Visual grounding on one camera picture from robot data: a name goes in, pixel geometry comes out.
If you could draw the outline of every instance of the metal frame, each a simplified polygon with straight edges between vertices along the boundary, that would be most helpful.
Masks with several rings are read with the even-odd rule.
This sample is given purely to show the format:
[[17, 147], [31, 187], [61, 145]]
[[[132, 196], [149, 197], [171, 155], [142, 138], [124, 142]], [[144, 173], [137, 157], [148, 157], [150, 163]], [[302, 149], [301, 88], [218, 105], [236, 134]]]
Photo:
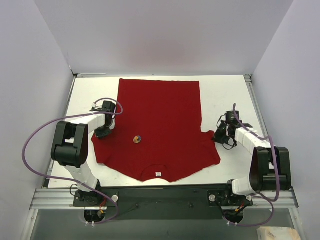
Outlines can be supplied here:
[[[68, 96], [68, 101], [66, 104], [65, 114], [67, 113], [67, 110], [68, 110], [68, 106], [69, 106], [69, 102], [71, 99], [76, 78], [87, 78], [87, 77], [111, 77], [111, 76], [108, 76], [105, 74], [94, 74], [94, 75], [78, 74], [77, 76], [74, 76], [72, 86]], [[257, 102], [257, 98], [256, 98], [252, 81], [251, 81], [251, 75], [244, 75], [244, 79], [245, 79], [249, 94], [251, 96], [251, 100], [262, 129], [262, 133], [264, 136], [266, 136], [268, 135], [268, 131]], [[53, 161], [49, 165], [49, 169], [47, 172], [48, 175], [50, 175], [51, 173], [52, 166], [53, 166]], [[264, 194], [269, 198], [274, 198], [275, 196], [274, 192], [265, 192]], [[98, 207], [74, 207], [73, 202], [74, 202], [74, 197], [70, 195], [70, 190], [68, 188], [36, 189], [31, 206], [30, 206], [29, 215], [27, 217], [27, 221], [25, 223], [25, 226], [22, 232], [21, 239], [22, 240], [30, 239], [39, 210], [48, 210], [48, 209], [51, 209], [51, 210], [56, 210], [56, 209], [97, 210], [99, 209]], [[302, 221], [297, 209], [299, 206], [298, 206], [298, 202], [297, 202], [293, 188], [290, 191], [281, 191], [278, 201], [274, 203], [274, 207], [277, 209], [289, 209], [294, 228], [298, 231], [302, 240], [307, 240], [305, 232], [302, 227]], [[251, 208], [270, 209], [270, 204], [263, 199], [254, 198], [253, 206]]]
[[[249, 91], [249, 94], [250, 94], [250, 97], [251, 97], [251, 100], [252, 100], [252, 103], [253, 103], [253, 106], [254, 106], [255, 113], [256, 113], [256, 115], [258, 117], [261, 129], [262, 129], [262, 134], [264, 136], [267, 136], [268, 135], [268, 130], [267, 130], [264, 118], [262, 116], [261, 110], [260, 110], [259, 105], [258, 105], [258, 101], [257, 101], [257, 97], [256, 97], [256, 94], [255, 94], [255, 91], [254, 91], [254, 86], [253, 86], [253, 83], [252, 83], [251, 75], [249, 75], [249, 74], [248, 75], [244, 75], [244, 79], [245, 79], [246, 86], [248, 88], [248, 91]], [[290, 217], [291, 217], [294, 229], [297, 230], [297, 232], [299, 233], [299, 236], [300, 236], [301, 240], [307, 240], [306, 233], [305, 233], [305, 231], [303, 229], [302, 220], [301, 220], [301, 217], [300, 217], [300, 214], [299, 214], [299, 211], [298, 211], [299, 204], [298, 204], [298, 201], [297, 201], [297, 198], [296, 198], [296, 195], [295, 195], [295, 192], [294, 192], [293, 188], [292, 188], [292, 193], [293, 193], [293, 197], [295, 199], [296, 206], [295, 207], [293, 207], [293, 206], [288, 207], [289, 212], [290, 212]]]
[[[274, 198], [276, 193], [272, 191], [264, 192], [266, 197]], [[98, 210], [99, 207], [74, 207], [74, 196], [70, 194], [68, 188], [57, 188], [57, 189], [36, 189], [35, 194], [30, 206], [31, 210], [42, 210], [42, 209], [66, 209], [66, 210]], [[296, 209], [298, 204], [293, 189], [289, 191], [281, 191], [278, 201], [274, 204], [277, 209]], [[222, 207], [223, 209], [236, 209], [236, 207]], [[251, 208], [256, 209], [270, 209], [270, 204], [260, 198], [253, 198], [253, 206]]]

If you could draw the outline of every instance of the screw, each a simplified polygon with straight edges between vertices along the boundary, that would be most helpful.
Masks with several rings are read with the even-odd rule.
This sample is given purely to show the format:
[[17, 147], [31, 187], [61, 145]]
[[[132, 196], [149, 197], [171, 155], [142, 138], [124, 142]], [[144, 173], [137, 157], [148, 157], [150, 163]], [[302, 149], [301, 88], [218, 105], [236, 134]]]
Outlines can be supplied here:
[[111, 197], [112, 201], [114, 201], [115, 203], [118, 202], [119, 197], [117, 195], [113, 195]]
[[214, 202], [215, 200], [216, 200], [216, 196], [213, 195], [213, 194], [211, 194], [211, 195], [209, 196], [209, 201], [210, 201], [210, 202]]

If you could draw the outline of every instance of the red t-shirt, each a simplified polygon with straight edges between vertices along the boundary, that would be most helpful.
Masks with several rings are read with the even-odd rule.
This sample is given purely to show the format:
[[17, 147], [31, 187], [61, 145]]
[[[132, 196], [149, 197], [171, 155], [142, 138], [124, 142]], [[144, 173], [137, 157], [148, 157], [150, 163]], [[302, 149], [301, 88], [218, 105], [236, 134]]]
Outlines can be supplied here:
[[103, 139], [92, 137], [98, 163], [139, 181], [169, 182], [220, 163], [214, 132], [201, 132], [198, 81], [120, 79], [117, 100], [123, 114], [115, 129]]

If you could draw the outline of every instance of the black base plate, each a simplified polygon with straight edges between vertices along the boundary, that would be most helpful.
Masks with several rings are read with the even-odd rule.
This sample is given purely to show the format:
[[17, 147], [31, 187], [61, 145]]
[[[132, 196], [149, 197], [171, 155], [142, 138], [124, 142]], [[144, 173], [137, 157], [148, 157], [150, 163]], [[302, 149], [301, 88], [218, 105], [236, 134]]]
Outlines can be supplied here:
[[[215, 202], [209, 201], [209, 195], [215, 195], [223, 207], [239, 207], [243, 201], [250, 203], [245, 196], [232, 195], [230, 184], [102, 187], [102, 192], [110, 198], [118, 196], [117, 220], [221, 219], [221, 211]], [[92, 207], [92, 204], [75, 197], [73, 206]], [[112, 202], [107, 201], [106, 206], [106, 218], [116, 213]]]

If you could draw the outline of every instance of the gray floor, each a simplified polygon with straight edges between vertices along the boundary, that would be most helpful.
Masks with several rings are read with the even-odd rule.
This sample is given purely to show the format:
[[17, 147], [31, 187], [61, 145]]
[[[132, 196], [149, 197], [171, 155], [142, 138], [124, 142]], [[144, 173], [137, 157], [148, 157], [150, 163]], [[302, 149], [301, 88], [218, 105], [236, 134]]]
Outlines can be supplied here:
[[[39, 210], [32, 240], [210, 239], [257, 240], [257, 227], [227, 226], [225, 220], [118, 220], [85, 226], [83, 210]], [[265, 221], [269, 209], [246, 209], [241, 223]], [[276, 209], [266, 226], [290, 227], [288, 209]]]

